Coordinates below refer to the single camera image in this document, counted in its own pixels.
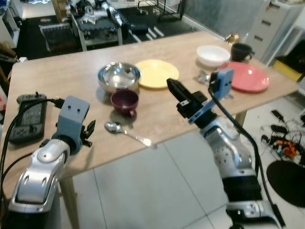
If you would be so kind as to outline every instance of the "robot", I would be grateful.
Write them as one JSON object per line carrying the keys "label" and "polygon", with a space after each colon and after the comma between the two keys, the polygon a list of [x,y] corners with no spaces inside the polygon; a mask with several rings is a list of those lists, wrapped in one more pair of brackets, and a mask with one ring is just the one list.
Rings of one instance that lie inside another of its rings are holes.
{"label": "robot", "polygon": [[[261,194],[257,181],[260,159],[255,160],[254,170],[251,154],[242,144],[240,133],[212,110],[215,104],[220,106],[217,101],[230,92],[232,79],[233,70],[212,73],[209,93],[213,100],[209,102],[201,92],[190,93],[179,81],[168,79],[167,84],[179,101],[178,112],[200,128],[202,137],[212,148],[229,200],[226,213],[233,222],[230,229],[282,229],[285,223],[277,206],[268,195],[268,200],[263,200]],[[81,114],[68,106],[80,107]],[[91,122],[86,131],[82,125],[88,109],[86,101],[72,96],[66,99],[57,132],[32,154],[30,166],[15,187],[2,228],[60,228],[60,225],[51,225],[56,217],[57,183],[69,156],[77,154],[82,145],[91,145],[86,139],[92,134],[95,122]],[[40,224],[33,226],[33,220]]]}

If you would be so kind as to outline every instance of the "yellow box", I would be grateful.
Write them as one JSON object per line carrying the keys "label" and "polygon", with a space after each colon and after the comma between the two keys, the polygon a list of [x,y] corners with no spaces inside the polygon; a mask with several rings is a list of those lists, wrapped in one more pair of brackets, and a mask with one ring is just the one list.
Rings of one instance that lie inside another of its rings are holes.
{"label": "yellow box", "polygon": [[302,73],[298,73],[296,70],[292,69],[291,67],[280,61],[276,61],[273,65],[273,68],[296,82],[299,81],[302,77]]}

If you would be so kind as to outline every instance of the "yellow plate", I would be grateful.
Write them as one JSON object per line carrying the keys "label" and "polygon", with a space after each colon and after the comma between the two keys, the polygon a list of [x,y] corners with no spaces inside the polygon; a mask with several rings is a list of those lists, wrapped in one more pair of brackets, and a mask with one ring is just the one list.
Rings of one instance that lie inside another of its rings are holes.
{"label": "yellow plate", "polygon": [[148,88],[167,88],[166,80],[179,78],[178,69],[172,64],[160,60],[146,60],[136,64],[141,71],[139,84]]}

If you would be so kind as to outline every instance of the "wooden table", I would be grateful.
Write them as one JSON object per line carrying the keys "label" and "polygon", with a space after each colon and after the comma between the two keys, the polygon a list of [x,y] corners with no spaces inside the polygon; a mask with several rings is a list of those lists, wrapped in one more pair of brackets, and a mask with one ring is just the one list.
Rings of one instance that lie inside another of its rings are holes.
{"label": "wooden table", "polygon": [[[14,65],[12,72],[2,139],[10,122],[17,114],[16,98],[20,94],[38,91],[46,94],[48,98],[55,96],[65,98],[68,95],[74,95],[91,104],[85,124],[96,119],[95,131],[89,139],[93,141],[93,146],[91,148],[83,147],[77,156],[70,158],[61,182],[70,219],[77,219],[75,198],[71,197],[73,195],[70,195],[70,199],[67,198],[68,193],[73,191],[71,177],[144,148],[143,145],[128,137],[109,134],[103,127],[106,121],[114,119],[128,124],[129,127],[133,127],[136,134],[150,138],[155,143],[196,129],[195,125],[189,125],[177,112],[177,100],[168,90],[148,91],[141,88],[136,120],[131,122],[128,119],[120,118],[113,112],[113,107],[109,103],[109,95],[98,85],[98,70],[110,62],[137,63],[146,59],[159,59],[170,62],[178,68],[180,81],[191,92],[201,90],[208,95],[207,87],[193,79],[202,67],[196,61],[196,49],[201,45],[217,45],[230,49],[226,43],[213,35],[196,32],[141,44],[18,63]],[[256,60],[252,60],[251,64],[268,74],[270,87],[260,94],[243,94],[232,91],[234,99],[222,100],[231,114],[239,114],[241,122],[248,109],[298,90],[295,82],[280,73],[267,68]],[[58,114],[59,109],[48,105],[45,138],[50,138],[55,133]],[[15,148],[10,145],[6,157],[6,167],[18,157],[37,149],[38,145],[39,143],[23,148]],[[27,158],[20,161],[8,173],[4,182],[5,193],[8,197],[11,196],[20,174],[28,165],[29,159]]]}

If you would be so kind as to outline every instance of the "pink plate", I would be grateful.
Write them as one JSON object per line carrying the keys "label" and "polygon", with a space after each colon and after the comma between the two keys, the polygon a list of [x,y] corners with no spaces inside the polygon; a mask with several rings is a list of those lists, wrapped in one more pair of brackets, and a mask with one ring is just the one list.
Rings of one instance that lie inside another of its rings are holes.
{"label": "pink plate", "polygon": [[232,87],[244,92],[262,92],[269,86],[268,76],[260,69],[240,62],[229,62],[220,69],[230,68],[234,70]]}

